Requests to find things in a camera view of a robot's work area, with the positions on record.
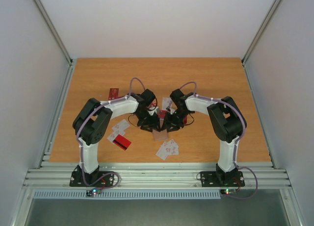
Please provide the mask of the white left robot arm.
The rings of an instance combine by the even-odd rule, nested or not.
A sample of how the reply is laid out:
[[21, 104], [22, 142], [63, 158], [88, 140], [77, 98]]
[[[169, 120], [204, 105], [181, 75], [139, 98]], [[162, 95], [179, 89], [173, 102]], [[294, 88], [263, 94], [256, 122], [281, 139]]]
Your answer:
[[131, 93], [124, 97], [98, 101], [89, 99], [73, 122], [76, 139], [80, 146], [79, 166], [83, 170], [81, 180], [88, 186], [99, 180], [98, 143], [105, 135], [111, 119], [134, 114], [137, 126], [144, 131], [160, 131], [159, 117], [156, 109], [149, 105], [156, 100], [153, 92], [146, 90], [142, 94]]

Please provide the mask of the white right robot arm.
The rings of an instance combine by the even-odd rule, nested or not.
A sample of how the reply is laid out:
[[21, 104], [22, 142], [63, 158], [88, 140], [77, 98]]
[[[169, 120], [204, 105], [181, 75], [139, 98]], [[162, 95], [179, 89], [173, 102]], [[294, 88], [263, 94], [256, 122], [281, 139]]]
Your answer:
[[177, 109], [172, 114], [166, 113], [161, 129], [167, 132], [177, 131], [184, 127], [184, 118], [195, 112], [208, 115], [213, 131], [220, 140], [216, 178], [222, 185], [229, 184], [234, 179], [232, 171], [237, 168], [238, 143], [247, 128], [246, 120], [233, 98], [227, 96], [215, 99], [193, 92], [185, 95], [177, 89], [170, 94], [170, 99]]

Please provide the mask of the white card under arm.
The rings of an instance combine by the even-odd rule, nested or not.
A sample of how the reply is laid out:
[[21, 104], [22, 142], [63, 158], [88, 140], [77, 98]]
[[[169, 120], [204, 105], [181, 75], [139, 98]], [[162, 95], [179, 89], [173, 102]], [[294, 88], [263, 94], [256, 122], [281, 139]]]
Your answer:
[[108, 140], [110, 142], [113, 142], [113, 140], [118, 136], [118, 135], [122, 135], [124, 136], [125, 134], [125, 130], [127, 128], [130, 127], [130, 124], [125, 120], [123, 119], [122, 121], [120, 121], [118, 124], [116, 124], [112, 129], [113, 129], [113, 132], [108, 136]]

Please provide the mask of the pink leather card holder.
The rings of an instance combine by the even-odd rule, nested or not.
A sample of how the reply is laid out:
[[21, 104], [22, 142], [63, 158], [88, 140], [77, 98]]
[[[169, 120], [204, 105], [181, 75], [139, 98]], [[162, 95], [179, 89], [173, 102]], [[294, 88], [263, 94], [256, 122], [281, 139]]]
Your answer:
[[153, 139], [155, 141], [167, 140], [169, 138], [167, 130], [156, 131], [153, 130]]

